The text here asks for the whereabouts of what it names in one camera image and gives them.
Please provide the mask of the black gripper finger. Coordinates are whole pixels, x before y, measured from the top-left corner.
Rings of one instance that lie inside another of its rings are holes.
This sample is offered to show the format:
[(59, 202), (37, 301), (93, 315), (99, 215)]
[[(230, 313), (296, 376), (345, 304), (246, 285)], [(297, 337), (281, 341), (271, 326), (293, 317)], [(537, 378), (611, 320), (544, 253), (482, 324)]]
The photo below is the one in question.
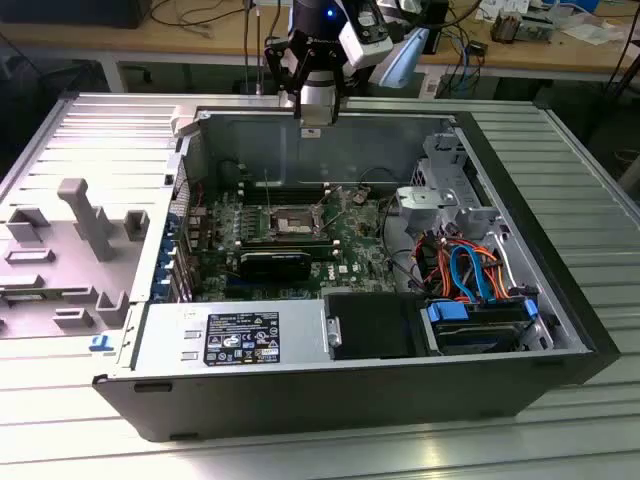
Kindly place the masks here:
[[(301, 118), (301, 92), (311, 73), (311, 47), (309, 37), (294, 30), (289, 39), (269, 37), (265, 40), (264, 54), (272, 76), (280, 91), (285, 91), (294, 102), (294, 118)], [(281, 64), (289, 50), (297, 60), (294, 73), (285, 73)]]
[(344, 59), (341, 54), (338, 54), (336, 50), (331, 51), (331, 70), (334, 79), (335, 91), (334, 91), (334, 104), (332, 107), (331, 123), (335, 124), (340, 113), (344, 84), (344, 72), (343, 72)]

